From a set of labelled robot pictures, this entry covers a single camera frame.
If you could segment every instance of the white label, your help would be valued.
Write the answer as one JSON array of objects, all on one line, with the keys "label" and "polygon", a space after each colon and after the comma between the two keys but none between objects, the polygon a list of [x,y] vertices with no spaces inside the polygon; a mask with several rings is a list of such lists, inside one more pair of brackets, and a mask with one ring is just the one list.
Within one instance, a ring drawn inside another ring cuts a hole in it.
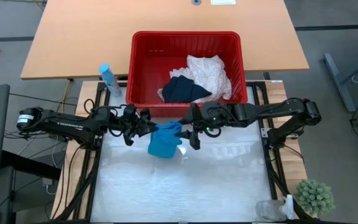
[{"label": "white label", "polygon": [[211,0],[212,5],[236,4],[236,0]]},{"label": "white label", "polygon": [[34,116],[31,116],[31,115],[27,115],[27,114],[22,114],[19,116],[19,119],[21,118],[25,118],[25,119],[34,119]]},{"label": "white label", "polygon": [[17,122],[18,123],[27,123],[28,119],[18,119]]}]

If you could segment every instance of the blue cloth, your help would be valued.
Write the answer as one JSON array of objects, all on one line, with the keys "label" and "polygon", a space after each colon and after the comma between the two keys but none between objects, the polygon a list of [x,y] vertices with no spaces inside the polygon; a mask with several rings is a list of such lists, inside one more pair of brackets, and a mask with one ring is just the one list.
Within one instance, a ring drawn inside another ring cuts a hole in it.
[{"label": "blue cloth", "polygon": [[160,158],[169,159],[175,155],[177,145],[181,144],[179,137],[175,134],[181,131],[179,122],[169,122],[167,125],[157,125],[149,144],[149,154]]}]

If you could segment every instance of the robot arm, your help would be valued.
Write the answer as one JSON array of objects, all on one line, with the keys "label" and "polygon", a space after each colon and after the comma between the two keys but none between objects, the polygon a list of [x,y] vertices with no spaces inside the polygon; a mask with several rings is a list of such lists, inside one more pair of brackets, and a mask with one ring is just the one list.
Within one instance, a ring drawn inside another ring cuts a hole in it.
[{"label": "robot arm", "polygon": [[[150,121],[148,110],[142,110],[136,114],[134,105],[127,105],[122,116],[117,116],[111,110],[120,107],[101,106],[95,108],[88,117],[79,117],[69,114],[57,113],[42,108],[27,108],[20,111],[17,128],[24,138],[32,133],[43,131],[74,139],[81,148],[95,150],[95,140],[109,131],[113,136],[124,136],[125,143],[131,146],[131,140],[135,135],[139,137],[158,130],[155,123]],[[193,131],[178,133],[177,136],[190,140],[190,145],[200,149],[199,133],[216,138],[221,134],[221,127],[231,126],[245,128],[258,119],[292,116],[279,128],[268,131],[269,143],[279,146],[285,142],[285,138],[305,125],[316,125],[321,121],[321,116],[314,102],[290,98],[281,103],[269,105],[252,105],[250,103],[220,103],[211,101],[201,108],[197,104],[191,104],[186,116],[179,122],[192,124]]]}]

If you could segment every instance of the wooden table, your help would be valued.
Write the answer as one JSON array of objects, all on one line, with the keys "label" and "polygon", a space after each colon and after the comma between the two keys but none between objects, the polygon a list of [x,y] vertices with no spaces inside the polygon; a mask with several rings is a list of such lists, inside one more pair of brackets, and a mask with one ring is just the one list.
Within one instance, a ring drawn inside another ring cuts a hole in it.
[{"label": "wooden table", "polygon": [[128,74],[140,30],[234,31],[245,71],[309,69],[283,0],[49,0],[21,78],[100,77],[103,63]]},{"label": "wooden table", "polygon": [[[85,102],[86,99],[88,99],[88,98],[93,99],[95,97],[97,85],[98,85],[97,81],[83,82],[80,97],[78,100],[78,106],[76,109],[77,116],[87,116],[88,115],[84,111],[83,103]],[[267,93],[268,93],[268,98],[269,98],[270,103],[279,103],[279,102],[284,101],[287,98],[287,96],[285,94],[284,85],[280,81],[279,82],[278,81],[271,81],[271,82],[266,81],[266,88],[267,88]],[[259,94],[259,96],[260,96],[260,101],[263,102],[263,100],[261,98],[262,94]],[[103,102],[104,102],[104,96],[101,97],[101,105],[103,104]],[[276,127],[279,127],[286,120],[288,120],[288,118],[289,117],[275,118],[275,119],[273,119],[273,123]],[[286,145],[290,146],[293,149],[300,152],[300,148],[299,148],[299,144],[298,144],[297,140],[288,139],[286,141]],[[68,164],[70,163],[71,158],[72,158],[77,147],[78,147],[78,144],[75,141],[70,141],[67,146],[66,157],[65,157],[65,168],[62,170],[62,172],[64,172],[65,186],[63,186],[64,191],[63,191],[62,203],[58,209],[56,217],[64,209],[64,206],[62,206],[62,205],[64,205],[64,203],[65,203],[65,196],[66,196],[68,181],[70,181],[69,189],[68,189],[68,201],[71,201],[71,199],[75,193],[76,184],[78,183],[78,179],[80,178],[85,150],[79,150],[76,153],[75,158],[72,163],[72,167],[71,167],[70,180],[68,180]],[[295,185],[297,183],[299,183],[299,181],[301,181],[303,179],[307,179],[305,166],[303,164],[302,159],[297,154],[295,154],[294,152],[291,152],[287,148],[281,149],[280,155],[281,155],[281,159],[282,159],[282,165],[283,165],[283,169],[284,169],[285,178],[287,180],[287,187],[288,187],[289,191],[293,194],[295,192]],[[90,159],[89,168],[92,166],[92,164],[93,164],[93,159]],[[60,181],[59,181],[57,193],[55,196],[55,202],[53,204],[52,214],[55,213],[55,210],[57,209],[57,205],[60,200],[60,194],[62,192],[62,177],[63,177],[63,175],[60,175]],[[278,190],[277,188],[276,188],[276,191],[277,191],[277,197],[281,198],[282,197],[281,191]],[[85,208],[86,208],[86,203],[88,201],[88,194],[89,194],[89,191],[87,190],[83,196],[83,199],[82,199],[80,218],[85,217]]]}]

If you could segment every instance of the red plastic basket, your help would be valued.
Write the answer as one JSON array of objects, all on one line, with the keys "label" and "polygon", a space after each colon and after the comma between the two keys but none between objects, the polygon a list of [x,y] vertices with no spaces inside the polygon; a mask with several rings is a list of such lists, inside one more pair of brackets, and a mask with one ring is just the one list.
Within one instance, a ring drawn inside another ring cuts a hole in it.
[{"label": "red plastic basket", "polygon": [[232,97],[222,102],[246,103],[246,78],[240,37],[235,32],[140,31],[132,38],[126,101],[149,108],[152,117],[183,117],[189,103],[165,103],[157,94],[170,81],[169,71],[187,67],[187,55],[213,57],[224,62]]}]

